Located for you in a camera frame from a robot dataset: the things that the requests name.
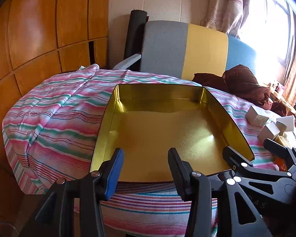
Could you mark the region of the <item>white carton box with text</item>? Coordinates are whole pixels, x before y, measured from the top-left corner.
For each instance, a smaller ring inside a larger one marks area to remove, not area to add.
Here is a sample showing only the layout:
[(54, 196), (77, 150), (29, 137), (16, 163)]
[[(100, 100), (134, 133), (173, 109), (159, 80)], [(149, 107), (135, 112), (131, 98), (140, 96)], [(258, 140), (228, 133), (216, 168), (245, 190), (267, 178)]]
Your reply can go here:
[(262, 130), (258, 134), (258, 139), (261, 142), (264, 142), (264, 140), (266, 139), (275, 140), (276, 137), (279, 135), (279, 133), (280, 133), (280, 130), (274, 124), (274, 122), (270, 122), (262, 128)]

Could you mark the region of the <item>gold metal tin tray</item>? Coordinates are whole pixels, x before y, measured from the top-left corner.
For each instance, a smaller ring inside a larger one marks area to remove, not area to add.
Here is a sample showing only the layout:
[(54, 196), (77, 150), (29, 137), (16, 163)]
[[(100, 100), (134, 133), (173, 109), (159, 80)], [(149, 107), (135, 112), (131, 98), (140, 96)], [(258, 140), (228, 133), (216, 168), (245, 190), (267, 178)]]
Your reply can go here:
[(123, 84), (115, 86), (99, 128), (90, 169), (124, 152), (121, 182), (172, 181), (168, 151), (203, 174), (229, 167), (222, 156), (231, 146), (247, 160), (254, 154), (216, 97), (197, 86)]

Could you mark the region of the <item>black rolled mat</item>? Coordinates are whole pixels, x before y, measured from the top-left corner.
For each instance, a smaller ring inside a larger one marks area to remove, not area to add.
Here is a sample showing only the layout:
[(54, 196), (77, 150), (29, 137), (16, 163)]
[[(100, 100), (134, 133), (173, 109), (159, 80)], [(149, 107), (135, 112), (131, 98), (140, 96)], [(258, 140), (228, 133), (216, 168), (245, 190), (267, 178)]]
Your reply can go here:
[(125, 42), (125, 51), (123, 59), (134, 54), (140, 54), (143, 45), (145, 24), (149, 16), (146, 11), (132, 10), (130, 13), (127, 37)]

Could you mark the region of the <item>striped pink green tablecloth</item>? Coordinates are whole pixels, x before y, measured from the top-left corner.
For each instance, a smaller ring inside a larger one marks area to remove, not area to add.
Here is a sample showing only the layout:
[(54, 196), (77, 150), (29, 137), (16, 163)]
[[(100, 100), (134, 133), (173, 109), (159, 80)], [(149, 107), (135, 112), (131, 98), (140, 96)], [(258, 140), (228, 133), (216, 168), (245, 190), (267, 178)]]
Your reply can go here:
[[(255, 167), (277, 170), (258, 139), (260, 127), (245, 114), (251, 103), (236, 95), (173, 76), (91, 65), (43, 81), (21, 97), (2, 121), (6, 155), (20, 189), (43, 194), (59, 178), (76, 180), (90, 171), (101, 121), (112, 92), (123, 84), (170, 84), (207, 89), (222, 102), (253, 151)], [(169, 182), (121, 182), (101, 204), (104, 223), (138, 236), (184, 236), (190, 202)]]

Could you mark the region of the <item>grey yellow blue chair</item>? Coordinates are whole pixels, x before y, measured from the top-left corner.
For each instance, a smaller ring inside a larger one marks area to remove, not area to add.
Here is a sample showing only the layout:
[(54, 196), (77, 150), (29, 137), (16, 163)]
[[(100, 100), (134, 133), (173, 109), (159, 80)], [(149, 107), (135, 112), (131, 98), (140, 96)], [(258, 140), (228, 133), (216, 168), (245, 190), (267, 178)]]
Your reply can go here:
[(156, 20), (145, 24), (141, 52), (114, 66), (192, 80), (196, 73), (223, 73), (238, 65), (256, 73), (257, 54), (239, 39), (199, 25)]

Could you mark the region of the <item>wooden wardrobe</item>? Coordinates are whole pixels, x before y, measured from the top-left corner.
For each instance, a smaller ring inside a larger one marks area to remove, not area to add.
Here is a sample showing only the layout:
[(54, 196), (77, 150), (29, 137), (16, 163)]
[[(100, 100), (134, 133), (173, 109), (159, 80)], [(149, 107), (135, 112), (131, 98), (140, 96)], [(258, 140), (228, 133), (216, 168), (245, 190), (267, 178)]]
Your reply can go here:
[(107, 67), (109, 0), (5, 0), (0, 7), (0, 220), (23, 193), (5, 154), (1, 124), (34, 86), (80, 65)]

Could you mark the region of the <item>white carton box with barcode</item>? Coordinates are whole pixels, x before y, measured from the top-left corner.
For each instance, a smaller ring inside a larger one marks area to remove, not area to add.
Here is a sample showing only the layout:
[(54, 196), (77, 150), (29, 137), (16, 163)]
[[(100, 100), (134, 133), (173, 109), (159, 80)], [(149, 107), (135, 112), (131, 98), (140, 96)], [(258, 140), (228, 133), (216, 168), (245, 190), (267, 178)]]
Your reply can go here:
[(250, 125), (257, 126), (257, 127), (263, 127), (269, 120), (269, 117), (264, 113), (262, 113), (255, 106), (250, 106), (250, 108), (245, 114), (245, 118), (247, 119)]

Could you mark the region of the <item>cream sock grey cuff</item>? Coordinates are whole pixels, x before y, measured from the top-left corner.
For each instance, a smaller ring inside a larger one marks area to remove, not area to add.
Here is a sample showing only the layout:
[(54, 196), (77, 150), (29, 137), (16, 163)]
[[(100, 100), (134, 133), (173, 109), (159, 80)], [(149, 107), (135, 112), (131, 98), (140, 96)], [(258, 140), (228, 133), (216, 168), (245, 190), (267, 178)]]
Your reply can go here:
[(279, 136), (283, 136), (285, 131), (287, 130), (287, 126), (283, 122), (280, 122), (280, 121), (277, 121), (275, 123), (275, 125), (279, 130)]

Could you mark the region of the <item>beige patterned curtain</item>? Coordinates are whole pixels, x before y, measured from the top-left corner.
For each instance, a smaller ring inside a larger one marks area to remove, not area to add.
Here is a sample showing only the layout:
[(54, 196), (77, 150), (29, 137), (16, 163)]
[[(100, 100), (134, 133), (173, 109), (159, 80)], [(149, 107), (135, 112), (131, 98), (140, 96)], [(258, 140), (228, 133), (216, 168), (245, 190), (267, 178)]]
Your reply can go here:
[(251, 0), (209, 0), (201, 26), (238, 38), (249, 15)]

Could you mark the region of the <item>dark red jacket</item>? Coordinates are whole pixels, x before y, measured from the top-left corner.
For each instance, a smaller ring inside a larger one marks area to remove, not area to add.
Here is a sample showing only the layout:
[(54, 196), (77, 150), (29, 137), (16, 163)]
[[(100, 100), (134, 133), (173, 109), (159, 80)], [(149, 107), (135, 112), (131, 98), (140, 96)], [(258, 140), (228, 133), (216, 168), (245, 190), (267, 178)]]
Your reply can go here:
[(222, 76), (211, 73), (196, 73), (193, 81), (202, 86), (212, 87), (236, 95), (265, 110), (271, 110), (283, 115), (287, 114), (284, 104), (270, 101), (270, 89), (259, 85), (254, 74), (244, 65), (235, 66), (225, 71)]

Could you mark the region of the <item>wooden desk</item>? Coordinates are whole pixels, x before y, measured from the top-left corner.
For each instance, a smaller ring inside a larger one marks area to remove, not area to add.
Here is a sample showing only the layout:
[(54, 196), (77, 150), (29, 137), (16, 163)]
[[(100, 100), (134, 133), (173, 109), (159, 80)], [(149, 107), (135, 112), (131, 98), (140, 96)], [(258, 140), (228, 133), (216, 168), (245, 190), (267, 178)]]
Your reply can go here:
[(278, 115), (294, 116), (296, 127), (296, 103), (292, 106), (283, 96), (283, 86), (279, 82), (274, 82), (268, 85), (271, 92), (272, 107), (271, 110)]

